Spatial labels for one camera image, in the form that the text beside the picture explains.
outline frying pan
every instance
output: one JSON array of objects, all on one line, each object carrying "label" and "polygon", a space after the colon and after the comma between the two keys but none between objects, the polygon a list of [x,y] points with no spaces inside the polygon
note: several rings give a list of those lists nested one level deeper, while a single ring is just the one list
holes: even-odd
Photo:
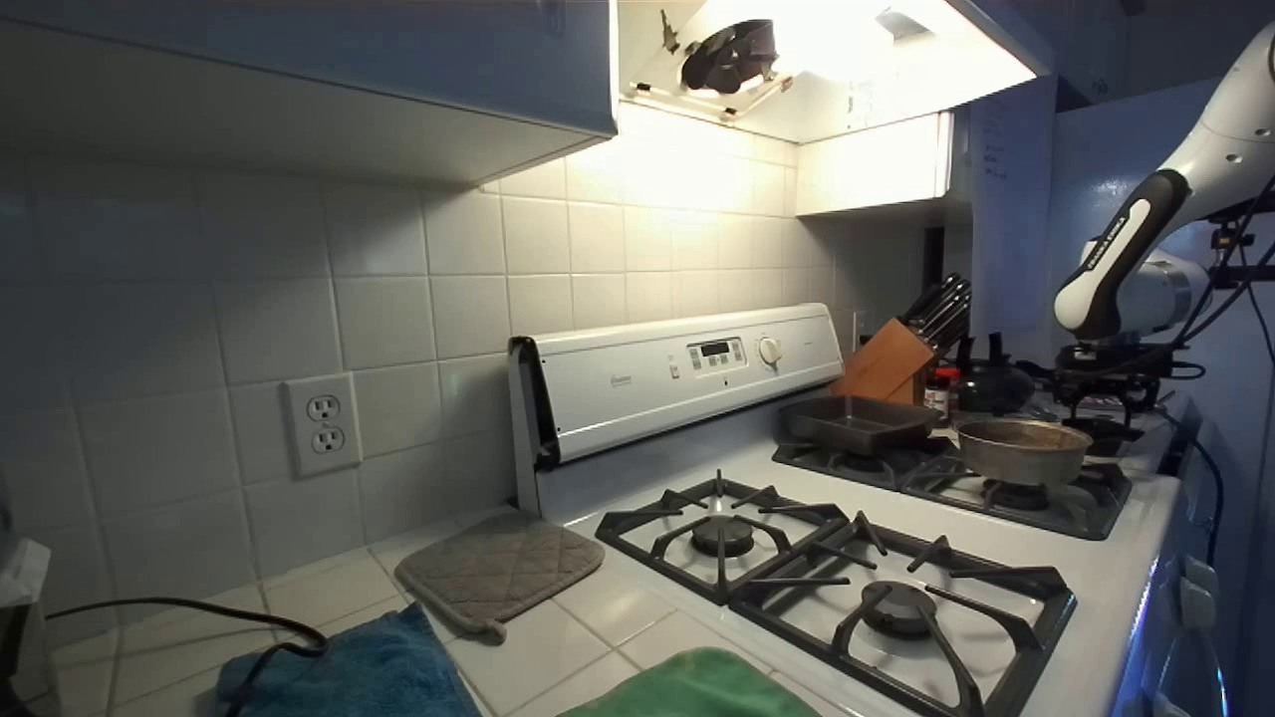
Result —
[{"label": "frying pan", "polygon": [[968,470],[1017,487],[1073,482],[1086,432],[1040,419],[968,419],[955,426]]},{"label": "frying pan", "polygon": [[789,440],[875,455],[926,440],[927,410],[874,399],[810,399],[781,407],[781,432]]}]

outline white cabinet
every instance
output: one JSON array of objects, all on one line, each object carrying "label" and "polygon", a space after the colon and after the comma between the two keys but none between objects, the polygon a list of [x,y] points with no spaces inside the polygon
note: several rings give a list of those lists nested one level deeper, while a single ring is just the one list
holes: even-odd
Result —
[{"label": "white cabinet", "polygon": [[477,184],[615,134],[610,2],[0,8],[0,150]]}]

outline blue towel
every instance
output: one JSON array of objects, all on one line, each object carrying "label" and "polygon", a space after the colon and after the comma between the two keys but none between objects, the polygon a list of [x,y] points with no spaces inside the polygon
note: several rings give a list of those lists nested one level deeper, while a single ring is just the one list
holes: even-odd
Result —
[{"label": "blue towel", "polygon": [[[227,709],[258,652],[222,666]],[[321,656],[276,652],[256,677],[244,717],[477,717],[426,614],[406,604],[328,642]]]}]

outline range hood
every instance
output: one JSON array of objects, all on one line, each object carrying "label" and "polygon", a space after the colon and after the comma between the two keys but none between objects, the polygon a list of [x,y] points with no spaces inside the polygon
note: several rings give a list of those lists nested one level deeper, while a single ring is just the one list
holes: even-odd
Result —
[{"label": "range hood", "polygon": [[816,143],[1043,74],[974,0],[619,0],[624,101]]}]

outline electrical outlet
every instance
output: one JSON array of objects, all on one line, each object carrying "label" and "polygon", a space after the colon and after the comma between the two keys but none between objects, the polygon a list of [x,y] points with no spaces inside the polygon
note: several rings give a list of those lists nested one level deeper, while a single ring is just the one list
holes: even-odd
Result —
[{"label": "electrical outlet", "polygon": [[355,379],[315,374],[284,383],[295,472],[329,472],[363,460]]}]

